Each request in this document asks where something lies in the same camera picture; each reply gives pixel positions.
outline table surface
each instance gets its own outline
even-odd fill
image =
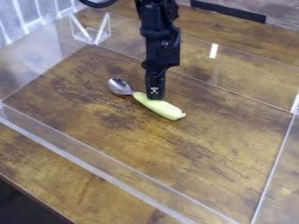
[[[118,3],[107,10],[136,19],[134,5],[128,1]],[[86,10],[79,14],[84,25],[92,25],[98,21],[91,12],[92,10]],[[299,46],[299,34],[295,32],[187,7],[182,7],[178,25],[195,38],[233,46],[294,66],[299,65],[298,52],[294,50]],[[87,45],[75,53],[64,49],[60,63],[46,71],[47,66],[58,61],[55,55],[39,57],[39,37],[38,32],[27,40],[22,40],[32,45],[27,66],[18,66],[20,63],[8,59],[12,58],[18,45],[2,51],[4,60],[0,70],[6,76],[18,75],[18,69],[28,74],[38,64],[40,70],[32,76],[38,77],[43,73],[20,91],[6,97],[4,103],[95,149],[100,149],[237,222],[250,223],[253,220],[290,122],[294,122],[277,170],[281,173],[271,182],[265,210],[258,218],[265,223],[279,223],[286,221],[286,217],[297,216],[293,208],[299,203],[295,197],[299,190],[294,182],[298,177],[298,154],[294,153],[298,146],[298,121],[286,111],[290,99],[285,97],[290,95],[290,89],[297,89],[297,76],[285,80],[275,72],[279,69],[278,64],[269,64],[265,69],[274,71],[271,79],[258,79],[255,76],[247,78],[247,82],[258,79],[259,87],[235,87],[223,84],[225,81],[221,83],[227,85],[226,88],[238,88],[238,91],[243,91],[242,94],[257,93],[251,95],[254,98],[262,95],[262,100],[255,101],[242,94],[204,82],[191,81],[170,72],[167,100],[187,112],[186,119],[170,122],[154,115],[131,98],[112,96],[106,88],[106,80],[120,76],[135,89],[143,89],[144,71],[139,60]],[[192,53],[188,41],[184,46],[186,53]],[[226,62],[230,52],[223,52],[227,58],[223,56],[221,59]],[[234,63],[246,65],[247,58],[250,57],[235,57]],[[183,69],[179,72],[196,80],[204,80],[203,74],[207,75],[211,68],[202,66],[199,71],[195,62],[187,60],[188,68],[195,69]],[[230,73],[230,80],[235,80],[239,77],[238,69],[230,70]],[[271,94],[275,90],[269,93],[269,89],[281,86],[283,91],[279,96]],[[274,99],[278,99],[282,108],[269,105]],[[2,128],[2,145],[0,171],[4,178],[75,222],[178,221],[6,127]],[[211,221],[210,216],[207,214],[203,218],[207,223]]]

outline wooden table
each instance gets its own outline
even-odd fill
[[[108,10],[136,19],[127,1]],[[88,11],[79,16],[87,24],[94,23]],[[299,64],[298,52],[290,51],[291,40],[293,46],[299,46],[294,32],[188,8],[182,8],[178,25],[196,38]],[[170,122],[131,98],[112,96],[106,88],[107,79],[120,76],[135,89],[143,89],[139,64],[116,52],[86,46],[4,103],[233,220],[250,223],[293,115],[170,72],[167,100],[188,115]],[[278,85],[281,77],[274,75],[271,81]],[[3,175],[75,222],[175,223],[31,140],[7,128],[2,131]]]

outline clear acrylic box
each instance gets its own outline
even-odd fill
[[[139,23],[114,14],[103,41],[88,39],[104,17],[84,10],[76,26],[63,18],[0,51],[16,83],[0,85],[2,123],[182,223],[265,223],[287,205],[277,182],[294,169],[298,67],[183,35],[167,101],[187,117],[171,122],[108,91],[112,77],[143,91],[146,46]]]

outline spoon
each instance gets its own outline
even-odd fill
[[[175,121],[186,117],[186,114],[182,112],[182,110],[167,101],[148,100],[144,93],[134,92],[132,88],[122,79],[110,79],[107,85],[110,90],[116,95],[132,95],[146,107],[148,107],[156,114],[166,117],[167,119]]]

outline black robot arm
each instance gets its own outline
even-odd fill
[[[116,0],[95,3],[80,0],[95,8],[108,7]],[[166,71],[180,65],[180,29],[174,20],[179,17],[175,0],[135,0],[135,7],[142,20],[140,34],[146,39],[144,86],[147,98],[164,98]]]

